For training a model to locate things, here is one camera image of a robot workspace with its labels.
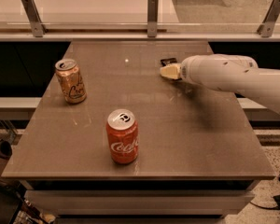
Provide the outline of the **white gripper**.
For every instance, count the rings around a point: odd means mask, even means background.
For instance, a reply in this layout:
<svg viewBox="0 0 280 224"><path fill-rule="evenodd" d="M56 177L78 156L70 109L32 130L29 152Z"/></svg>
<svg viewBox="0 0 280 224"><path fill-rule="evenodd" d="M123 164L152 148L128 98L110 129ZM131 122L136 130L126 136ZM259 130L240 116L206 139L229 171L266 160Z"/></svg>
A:
<svg viewBox="0 0 280 224"><path fill-rule="evenodd" d="M186 58L181 67L179 63L170 63L160 69L162 77L183 81L189 84L204 85L207 78L207 55L196 55Z"/></svg>

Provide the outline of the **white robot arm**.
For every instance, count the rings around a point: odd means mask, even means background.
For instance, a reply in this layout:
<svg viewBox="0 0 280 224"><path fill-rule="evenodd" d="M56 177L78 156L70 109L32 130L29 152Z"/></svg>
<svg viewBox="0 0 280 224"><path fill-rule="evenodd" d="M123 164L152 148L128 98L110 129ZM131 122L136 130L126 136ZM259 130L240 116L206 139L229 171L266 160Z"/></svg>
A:
<svg viewBox="0 0 280 224"><path fill-rule="evenodd" d="M280 70L259 68L250 57L195 55L182 63L165 65L160 69L160 74L213 91L240 94L280 115Z"/></svg>

